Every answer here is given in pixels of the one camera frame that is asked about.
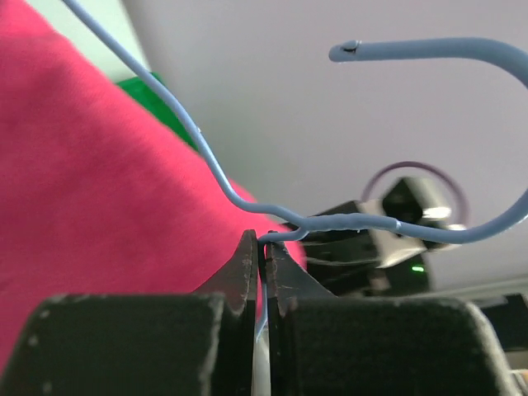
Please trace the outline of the magenta trousers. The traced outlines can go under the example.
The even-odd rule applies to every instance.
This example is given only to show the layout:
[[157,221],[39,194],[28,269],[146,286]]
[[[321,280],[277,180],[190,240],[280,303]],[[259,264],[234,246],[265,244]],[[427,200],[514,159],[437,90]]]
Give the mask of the magenta trousers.
[[26,2],[1,4],[1,358],[57,294],[189,292],[247,229],[202,158]]

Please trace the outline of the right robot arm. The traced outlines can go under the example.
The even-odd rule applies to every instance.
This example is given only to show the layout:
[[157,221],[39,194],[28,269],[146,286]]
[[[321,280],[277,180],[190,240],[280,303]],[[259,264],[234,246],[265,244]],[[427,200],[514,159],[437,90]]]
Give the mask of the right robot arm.
[[424,243],[384,230],[311,233],[307,271],[338,296],[417,295],[431,288]]

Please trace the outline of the light blue wire hanger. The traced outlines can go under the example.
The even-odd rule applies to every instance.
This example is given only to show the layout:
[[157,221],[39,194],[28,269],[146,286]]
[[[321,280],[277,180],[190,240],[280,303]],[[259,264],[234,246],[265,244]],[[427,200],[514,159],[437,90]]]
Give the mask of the light blue wire hanger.
[[[174,112],[204,157],[219,187],[232,204],[249,213],[274,215],[297,226],[297,230],[288,233],[265,234],[259,239],[261,243],[298,241],[311,232],[379,229],[437,243],[461,245],[492,238],[511,229],[527,217],[526,195],[522,195],[498,217],[466,230],[428,228],[374,214],[354,213],[303,217],[279,205],[246,201],[232,188],[200,128],[177,98],[78,2],[67,1],[65,5]],[[410,59],[473,59],[494,65],[517,78],[522,84],[527,83],[527,53],[513,45],[486,38],[455,37],[375,43],[350,40],[333,46],[328,52],[328,57],[334,63]]]

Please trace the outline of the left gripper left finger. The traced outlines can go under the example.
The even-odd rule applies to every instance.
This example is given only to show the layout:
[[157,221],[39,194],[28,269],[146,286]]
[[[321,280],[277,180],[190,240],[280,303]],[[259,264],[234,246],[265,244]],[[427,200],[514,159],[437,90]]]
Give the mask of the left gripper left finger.
[[4,395],[249,395],[258,244],[182,295],[56,295],[27,319]]

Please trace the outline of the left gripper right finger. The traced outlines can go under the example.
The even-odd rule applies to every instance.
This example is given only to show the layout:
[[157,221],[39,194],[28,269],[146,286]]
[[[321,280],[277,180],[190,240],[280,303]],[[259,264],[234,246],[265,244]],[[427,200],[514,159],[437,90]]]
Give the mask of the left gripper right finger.
[[490,322],[452,298],[337,297],[266,248],[274,395],[517,395]]

